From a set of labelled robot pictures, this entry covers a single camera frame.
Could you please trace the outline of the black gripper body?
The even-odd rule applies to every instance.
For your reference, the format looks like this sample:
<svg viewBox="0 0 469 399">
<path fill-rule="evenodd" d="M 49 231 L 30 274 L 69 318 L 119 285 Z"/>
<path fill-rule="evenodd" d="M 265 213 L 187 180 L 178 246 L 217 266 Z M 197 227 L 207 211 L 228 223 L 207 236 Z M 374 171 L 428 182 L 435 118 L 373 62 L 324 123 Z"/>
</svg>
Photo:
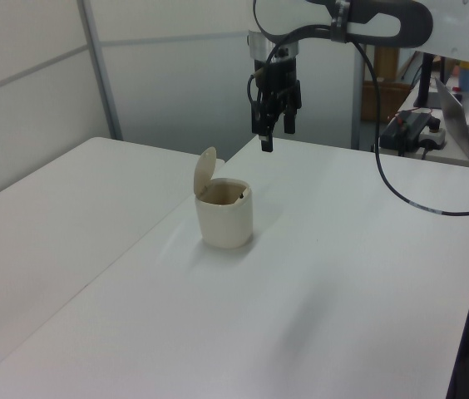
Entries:
<svg viewBox="0 0 469 399">
<path fill-rule="evenodd" d="M 300 107 L 300 83 L 297 79 L 296 58 L 274 58 L 268 65 L 254 61 L 254 70 L 262 72 L 255 76 L 258 102 L 267 103 L 270 98 L 285 100 L 292 107 Z"/>
</svg>

